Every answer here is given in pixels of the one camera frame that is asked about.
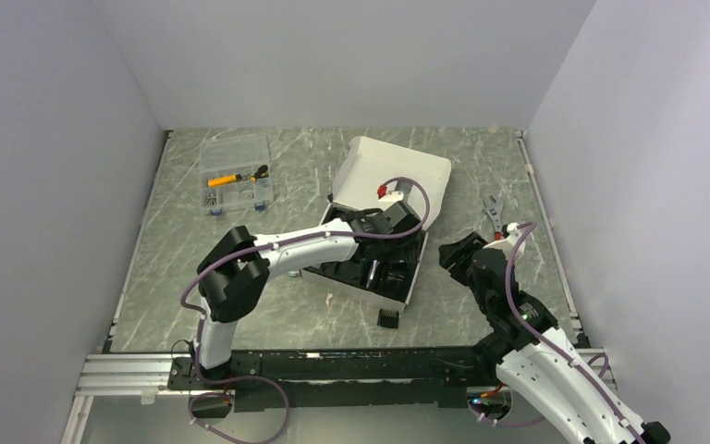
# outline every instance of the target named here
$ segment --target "metal frame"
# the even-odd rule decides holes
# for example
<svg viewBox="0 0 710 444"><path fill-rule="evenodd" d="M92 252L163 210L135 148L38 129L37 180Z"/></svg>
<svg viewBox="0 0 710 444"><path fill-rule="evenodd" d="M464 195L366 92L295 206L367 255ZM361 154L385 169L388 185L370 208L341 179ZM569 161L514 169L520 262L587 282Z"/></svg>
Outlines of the metal frame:
<svg viewBox="0 0 710 444"><path fill-rule="evenodd" d="M545 211L543 198L537 184L537 179L534 175L532 162L529 158L526 148L525 130L515 131L516 144L519 146L521 156L526 166L527 175L532 185L534 197L537 200L540 209L540 215L543 221L546 235L551 244L551 251L554 257L554 262L557 267L559 279L562 283L562 289L565 293L565 299L570 311L570 319L573 323L574 332L582 332L581 321L578 311L575 307L575 302L570 294L567 275L565 274L564 266L562 265L559 251L554 239L554 233L548 219L548 214ZM153 185L151 193L143 211L140 230L135 243L135 248L132 252L129 261L129 269L124 279L124 285L118 299L116 312L113 317L113 323L110 328L110 338L115 335L118 325L118 318L126 298L127 289L131 279L131 273L137 260L137 255L140 250L140 243L145 230L148 213L153 203L153 198L156 193L156 186L162 167L164 166L167 156L168 145L173 137L173 131L167 134L167 140L162 150L156 173L153 177ZM605 353L603 349L578 349L579 355L589 360L596 354ZM189 357L188 354L177 354L176 357ZM592 366L593 370L598 373L602 369L601 362ZM170 377L172 367L172 358L169 353L108 353L108 354L90 354L86 357L85 364L80 374L80 380L75 390L75 395L72 402L72 407L67 419L67 427L61 440L61 444L79 444L82 440L83 432L88 421L89 413L95 397L97 396L140 396L141 402L145 404L153 403L156 396L190 396L202 393L200 390L192 391L176 391L167 389L166 383ZM617 390L617 383L613 373L608 370L603 377L605 384L612 390ZM468 391L479 392L488 387L471 387Z"/></svg>

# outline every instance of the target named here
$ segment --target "metal tool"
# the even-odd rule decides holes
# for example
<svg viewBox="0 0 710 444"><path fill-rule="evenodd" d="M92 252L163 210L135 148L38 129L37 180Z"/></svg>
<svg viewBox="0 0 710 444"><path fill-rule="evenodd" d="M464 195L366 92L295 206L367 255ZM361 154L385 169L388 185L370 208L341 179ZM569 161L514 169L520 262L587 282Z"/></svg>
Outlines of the metal tool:
<svg viewBox="0 0 710 444"><path fill-rule="evenodd" d="M494 240L502 239L502 207L505 206L505 201L501 197L494 197L491 194L483 198L483 212L491 217L491 222L494 224Z"/></svg>

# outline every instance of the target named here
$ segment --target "back wall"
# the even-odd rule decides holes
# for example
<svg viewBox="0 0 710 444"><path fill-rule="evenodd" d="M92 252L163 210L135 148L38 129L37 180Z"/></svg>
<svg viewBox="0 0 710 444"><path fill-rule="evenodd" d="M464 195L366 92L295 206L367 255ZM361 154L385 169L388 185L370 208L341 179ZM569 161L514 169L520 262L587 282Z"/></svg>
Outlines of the back wall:
<svg viewBox="0 0 710 444"><path fill-rule="evenodd" d="M93 0L165 129L526 128L594 0Z"/></svg>

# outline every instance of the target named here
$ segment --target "white wall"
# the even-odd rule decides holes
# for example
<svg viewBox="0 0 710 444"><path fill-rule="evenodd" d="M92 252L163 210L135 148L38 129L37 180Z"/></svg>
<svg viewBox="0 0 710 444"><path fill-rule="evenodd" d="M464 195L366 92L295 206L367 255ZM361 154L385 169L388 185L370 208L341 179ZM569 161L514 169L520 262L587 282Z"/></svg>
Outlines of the white wall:
<svg viewBox="0 0 710 444"><path fill-rule="evenodd" d="M0 1L0 443L61 439L161 138L88 0Z"/></svg>
<svg viewBox="0 0 710 444"><path fill-rule="evenodd" d="M94 0L163 128L526 128L594 0Z"/></svg>
<svg viewBox="0 0 710 444"><path fill-rule="evenodd" d="M710 1L597 2L530 137L620 393L710 442Z"/></svg>

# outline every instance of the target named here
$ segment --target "open box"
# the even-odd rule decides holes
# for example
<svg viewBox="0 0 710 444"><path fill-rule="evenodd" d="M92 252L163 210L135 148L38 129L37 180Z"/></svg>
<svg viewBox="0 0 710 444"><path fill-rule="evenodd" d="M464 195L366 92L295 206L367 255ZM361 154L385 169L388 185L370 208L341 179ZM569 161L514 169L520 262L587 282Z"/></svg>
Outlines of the open box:
<svg viewBox="0 0 710 444"><path fill-rule="evenodd" d="M377 188L388 179L406 177L416 180L426 190L431 208L421 234L403 251L408 254L403 263L373 264L358 257L340 263L309 266L300 271L303 279L364 299L375 306L400 313L410 302L428 234L426 230L439 215L445 188L450 179L449 160L421 153L392 143L367 137L349 142L349 153L336 173L330 204L323 213L324 224L347 211L377 206ZM394 190L396 183L388 186ZM425 212L420 191L405 191L405 202L421 216Z"/></svg>

